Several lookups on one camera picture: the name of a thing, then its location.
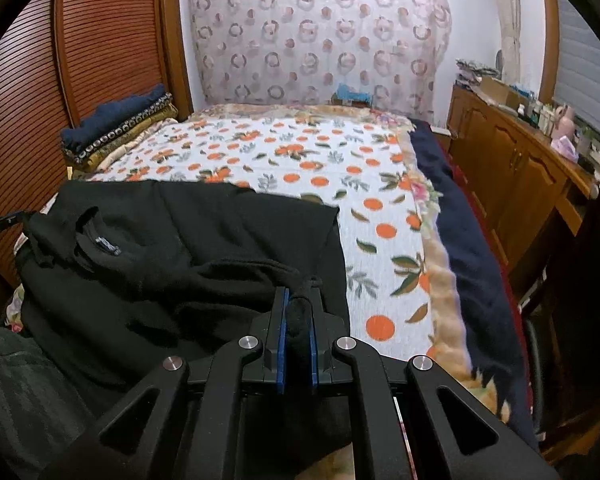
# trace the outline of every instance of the clothing label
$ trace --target clothing label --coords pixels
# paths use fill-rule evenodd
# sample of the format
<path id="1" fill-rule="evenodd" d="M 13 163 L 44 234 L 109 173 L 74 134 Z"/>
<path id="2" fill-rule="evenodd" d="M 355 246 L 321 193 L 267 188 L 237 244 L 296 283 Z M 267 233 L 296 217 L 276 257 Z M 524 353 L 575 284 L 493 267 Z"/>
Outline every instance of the clothing label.
<path id="1" fill-rule="evenodd" d="M 114 256 L 118 256 L 120 253 L 122 253 L 122 251 L 120 250 L 120 248 L 117 245 L 112 244 L 106 238 L 103 238 L 102 236 L 98 236 L 95 239 L 95 242 L 100 247 L 102 247 L 105 251 L 107 251 L 107 253 L 113 254 Z"/>

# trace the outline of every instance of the black chair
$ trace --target black chair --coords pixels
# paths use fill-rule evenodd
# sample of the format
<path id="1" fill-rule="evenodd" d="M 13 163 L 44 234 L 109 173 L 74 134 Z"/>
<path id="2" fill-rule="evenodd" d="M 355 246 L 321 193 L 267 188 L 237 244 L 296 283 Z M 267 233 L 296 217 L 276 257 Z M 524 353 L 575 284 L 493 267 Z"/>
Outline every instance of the black chair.
<path id="1" fill-rule="evenodd" d="M 600 192 L 522 318 L 534 429 L 550 446 L 600 414 Z"/>

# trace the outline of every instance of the silver screw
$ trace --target silver screw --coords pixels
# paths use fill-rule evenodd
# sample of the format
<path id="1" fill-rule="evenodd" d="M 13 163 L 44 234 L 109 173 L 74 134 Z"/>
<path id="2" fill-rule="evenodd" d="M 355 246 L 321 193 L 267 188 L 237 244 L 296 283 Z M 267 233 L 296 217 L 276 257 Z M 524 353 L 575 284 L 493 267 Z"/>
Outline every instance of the silver screw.
<path id="1" fill-rule="evenodd" d="M 433 361 L 426 355 L 416 355 L 416 357 L 413 358 L 413 366 L 415 366 L 418 370 L 425 372 L 427 370 L 431 370 Z"/>
<path id="2" fill-rule="evenodd" d="M 349 336 L 341 337 L 336 341 L 336 345 L 343 350 L 351 350 L 356 347 L 356 340 Z"/>
<path id="3" fill-rule="evenodd" d="M 238 345 L 245 350 L 250 350 L 251 348 L 256 348 L 258 346 L 258 338 L 254 335 L 246 335 L 240 338 L 238 341 Z"/>
<path id="4" fill-rule="evenodd" d="M 177 355 L 170 356 L 162 361 L 162 368 L 174 372 L 182 366 L 182 362 L 182 357 L 178 357 Z"/>

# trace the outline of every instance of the window blind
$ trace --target window blind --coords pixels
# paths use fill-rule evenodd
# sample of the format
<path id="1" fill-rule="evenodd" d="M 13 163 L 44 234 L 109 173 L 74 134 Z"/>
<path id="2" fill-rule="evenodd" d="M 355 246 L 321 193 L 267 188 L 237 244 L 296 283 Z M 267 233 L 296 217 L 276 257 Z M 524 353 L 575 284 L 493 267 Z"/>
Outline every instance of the window blind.
<path id="1" fill-rule="evenodd" d="M 558 0 L 560 57 L 554 100 L 600 132 L 600 41 L 568 0 Z"/>

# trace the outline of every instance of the triangular cutout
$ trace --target triangular cutout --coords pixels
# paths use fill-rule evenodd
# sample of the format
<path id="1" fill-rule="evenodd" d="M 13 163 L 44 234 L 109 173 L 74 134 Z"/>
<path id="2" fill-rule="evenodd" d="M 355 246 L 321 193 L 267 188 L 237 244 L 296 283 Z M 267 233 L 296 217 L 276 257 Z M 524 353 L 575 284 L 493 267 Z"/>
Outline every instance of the triangular cutout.
<path id="1" fill-rule="evenodd" d="M 498 434 L 493 431 L 449 388 L 438 388 L 438 399 L 445 410 L 460 453 L 472 455 L 481 449 L 493 446 Z"/>
<path id="2" fill-rule="evenodd" d="M 154 410 L 158 394 L 156 388 L 145 392 L 100 435 L 100 443 L 124 455 L 133 455 L 138 449 L 144 428 Z"/>

